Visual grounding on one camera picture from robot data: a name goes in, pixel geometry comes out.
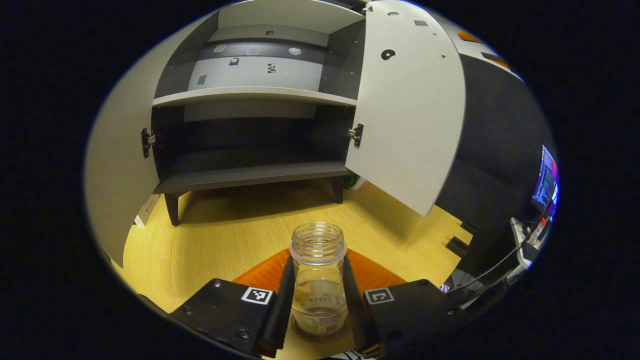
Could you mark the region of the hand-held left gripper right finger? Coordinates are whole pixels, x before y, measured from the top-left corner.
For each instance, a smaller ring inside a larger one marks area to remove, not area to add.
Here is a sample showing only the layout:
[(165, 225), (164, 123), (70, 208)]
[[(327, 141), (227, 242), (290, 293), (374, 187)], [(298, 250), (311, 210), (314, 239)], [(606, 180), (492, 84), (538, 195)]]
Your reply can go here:
[(357, 251), (343, 260), (343, 288), (355, 349), (366, 358), (427, 358), (471, 315), (429, 280), (404, 281)]

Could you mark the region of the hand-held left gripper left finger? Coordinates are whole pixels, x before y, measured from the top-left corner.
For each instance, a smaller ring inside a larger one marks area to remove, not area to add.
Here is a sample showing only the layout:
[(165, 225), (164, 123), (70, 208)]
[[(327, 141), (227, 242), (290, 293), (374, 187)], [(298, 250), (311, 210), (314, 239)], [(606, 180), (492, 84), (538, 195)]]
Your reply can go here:
[(211, 279), (170, 319), (232, 358), (274, 358), (284, 348), (294, 287), (293, 259), (284, 249), (234, 281)]

